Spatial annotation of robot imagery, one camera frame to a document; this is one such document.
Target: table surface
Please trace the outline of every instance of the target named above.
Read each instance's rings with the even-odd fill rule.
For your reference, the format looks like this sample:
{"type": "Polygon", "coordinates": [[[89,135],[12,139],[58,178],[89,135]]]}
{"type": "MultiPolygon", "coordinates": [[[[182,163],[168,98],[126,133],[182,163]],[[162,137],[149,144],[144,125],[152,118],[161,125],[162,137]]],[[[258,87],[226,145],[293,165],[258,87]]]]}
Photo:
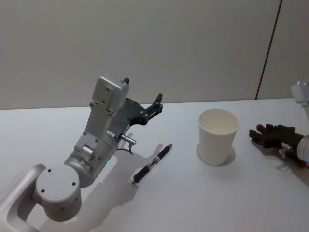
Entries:
{"type": "MultiPolygon", "coordinates": [[[[0,111],[0,190],[26,167],[61,164],[85,128],[88,107],[0,111]]],[[[283,124],[309,134],[309,122],[293,99],[165,104],[146,126],[129,130],[134,154],[118,151],[70,221],[51,221],[40,206],[28,223],[42,232],[291,232],[306,231],[309,170],[281,160],[275,150],[251,143],[256,124],[283,124]],[[224,108],[239,117],[235,153],[220,167],[197,156],[198,116],[224,108]],[[128,180],[159,149],[173,149],[133,186],[128,180]]]]}

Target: cup rim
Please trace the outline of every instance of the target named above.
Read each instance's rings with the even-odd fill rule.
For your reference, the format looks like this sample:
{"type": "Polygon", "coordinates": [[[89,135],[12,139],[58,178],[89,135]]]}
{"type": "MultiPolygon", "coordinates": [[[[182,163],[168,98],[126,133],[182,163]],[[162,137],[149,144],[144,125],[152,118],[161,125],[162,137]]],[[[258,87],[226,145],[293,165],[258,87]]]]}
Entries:
{"type": "Polygon", "coordinates": [[[199,124],[199,126],[200,126],[204,131],[207,131],[208,133],[213,134],[213,135],[231,135],[231,134],[234,134],[235,132],[237,132],[237,131],[239,130],[239,127],[240,127],[239,118],[238,118],[233,112],[228,111],[228,110],[226,110],[226,109],[221,109],[221,108],[211,108],[211,109],[208,109],[208,110],[203,111],[203,112],[199,115],[199,117],[198,117],[198,124],[199,124]],[[226,112],[231,113],[231,114],[237,119],[237,122],[238,122],[237,128],[236,128],[233,132],[227,133],[227,134],[217,134],[217,133],[213,133],[213,132],[207,130],[205,127],[203,127],[203,126],[201,125],[201,123],[200,123],[200,118],[201,118],[201,116],[202,116],[203,113],[205,113],[206,111],[209,111],[209,110],[221,110],[221,111],[226,111],[226,112]]]}

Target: gray wall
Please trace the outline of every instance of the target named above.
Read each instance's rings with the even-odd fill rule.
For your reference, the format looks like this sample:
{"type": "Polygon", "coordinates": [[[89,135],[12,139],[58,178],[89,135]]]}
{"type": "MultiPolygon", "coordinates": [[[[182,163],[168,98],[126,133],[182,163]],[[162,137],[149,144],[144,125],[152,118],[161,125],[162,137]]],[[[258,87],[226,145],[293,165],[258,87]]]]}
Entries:
{"type": "Polygon", "coordinates": [[[142,103],[253,99],[279,2],[1,0],[0,109],[88,105],[105,73],[142,103]]]}
{"type": "Polygon", "coordinates": [[[291,98],[302,79],[309,79],[309,1],[283,0],[258,97],[291,98]]]}

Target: paper cup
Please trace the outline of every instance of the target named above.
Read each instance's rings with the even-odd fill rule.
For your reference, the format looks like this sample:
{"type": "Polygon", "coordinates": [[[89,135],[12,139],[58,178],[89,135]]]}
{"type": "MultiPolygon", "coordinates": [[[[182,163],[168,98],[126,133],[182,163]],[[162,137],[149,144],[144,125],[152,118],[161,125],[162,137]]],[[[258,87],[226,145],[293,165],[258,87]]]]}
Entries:
{"type": "Polygon", "coordinates": [[[199,157],[208,164],[222,164],[232,148],[239,120],[224,109],[209,109],[198,119],[199,123],[199,157]]]}

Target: black pen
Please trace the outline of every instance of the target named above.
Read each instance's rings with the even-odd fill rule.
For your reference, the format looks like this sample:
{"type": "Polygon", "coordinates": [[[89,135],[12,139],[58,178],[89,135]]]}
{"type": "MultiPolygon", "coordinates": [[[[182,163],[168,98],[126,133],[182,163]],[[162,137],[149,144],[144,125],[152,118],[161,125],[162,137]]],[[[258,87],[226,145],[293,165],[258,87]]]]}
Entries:
{"type": "Polygon", "coordinates": [[[136,175],[133,177],[133,184],[140,182],[147,173],[157,164],[159,161],[170,151],[173,144],[166,146],[148,165],[143,167],[136,175]]]}

